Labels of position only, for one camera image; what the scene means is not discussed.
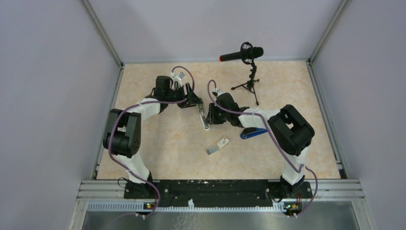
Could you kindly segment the small white staple box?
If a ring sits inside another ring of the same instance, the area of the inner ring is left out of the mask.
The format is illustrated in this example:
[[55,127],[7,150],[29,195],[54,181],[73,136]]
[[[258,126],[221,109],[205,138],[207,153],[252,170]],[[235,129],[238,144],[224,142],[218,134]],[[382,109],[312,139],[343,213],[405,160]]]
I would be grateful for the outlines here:
[[223,137],[223,138],[217,143],[217,146],[222,149],[228,142],[229,142],[229,139],[228,139],[227,137]]

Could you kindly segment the grey staple strip block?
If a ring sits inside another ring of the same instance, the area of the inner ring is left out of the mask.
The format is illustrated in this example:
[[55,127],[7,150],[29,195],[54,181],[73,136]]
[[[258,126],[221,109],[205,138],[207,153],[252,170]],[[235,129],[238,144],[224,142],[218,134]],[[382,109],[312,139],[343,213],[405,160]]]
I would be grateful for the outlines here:
[[208,148],[207,150],[206,150],[206,153],[207,153],[207,155],[212,155],[213,153],[215,153],[215,152],[218,152],[219,151],[219,148],[218,148],[218,146],[216,145],[216,146],[212,146],[212,147],[210,147],[210,148]]

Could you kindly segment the blue stapler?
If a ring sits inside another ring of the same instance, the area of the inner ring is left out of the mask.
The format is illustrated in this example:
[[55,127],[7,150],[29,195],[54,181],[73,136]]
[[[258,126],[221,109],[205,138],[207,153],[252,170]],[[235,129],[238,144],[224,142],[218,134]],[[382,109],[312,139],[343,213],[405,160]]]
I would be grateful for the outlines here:
[[241,133],[240,133],[240,138],[241,139],[248,139],[252,138],[258,135],[262,135],[267,133],[266,129],[263,128],[257,128],[257,127],[249,127],[245,128]]

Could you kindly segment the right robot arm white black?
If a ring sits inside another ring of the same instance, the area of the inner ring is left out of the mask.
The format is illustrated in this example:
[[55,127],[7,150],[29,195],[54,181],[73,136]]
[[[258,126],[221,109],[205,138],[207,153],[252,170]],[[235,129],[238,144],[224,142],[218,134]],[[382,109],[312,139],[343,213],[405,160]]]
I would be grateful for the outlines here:
[[229,122],[239,128],[265,129],[277,149],[285,159],[281,175],[281,192],[286,197],[294,197],[300,192],[300,183],[304,179],[303,168],[312,138],[313,127],[290,104],[279,110],[263,110],[240,107],[230,93],[215,89],[210,99],[222,122]]

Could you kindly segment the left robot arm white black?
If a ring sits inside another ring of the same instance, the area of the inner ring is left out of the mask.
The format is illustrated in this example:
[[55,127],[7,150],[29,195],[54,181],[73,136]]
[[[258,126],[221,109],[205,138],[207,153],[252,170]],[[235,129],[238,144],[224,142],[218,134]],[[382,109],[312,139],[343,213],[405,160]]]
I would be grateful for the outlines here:
[[142,198],[153,194],[151,172],[143,163],[140,153],[142,123],[162,113],[170,104],[179,108],[194,107],[201,103],[195,94],[195,82],[181,82],[176,76],[157,76],[155,87],[140,102],[126,109],[112,109],[108,114],[103,147],[110,159],[128,174],[135,192]]

